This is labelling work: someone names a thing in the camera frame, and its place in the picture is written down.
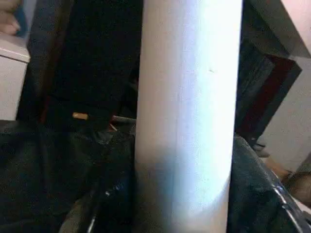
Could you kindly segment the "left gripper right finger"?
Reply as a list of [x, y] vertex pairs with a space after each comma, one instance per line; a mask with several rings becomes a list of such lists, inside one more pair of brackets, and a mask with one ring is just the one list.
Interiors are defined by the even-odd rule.
[[267, 233], [274, 194], [261, 159], [242, 137], [233, 140], [228, 232]]

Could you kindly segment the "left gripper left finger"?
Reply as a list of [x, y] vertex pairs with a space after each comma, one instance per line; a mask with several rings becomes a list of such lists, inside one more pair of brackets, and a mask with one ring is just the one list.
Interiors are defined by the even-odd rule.
[[114, 141], [100, 178], [96, 233], [130, 233], [133, 221], [134, 165], [130, 141]]

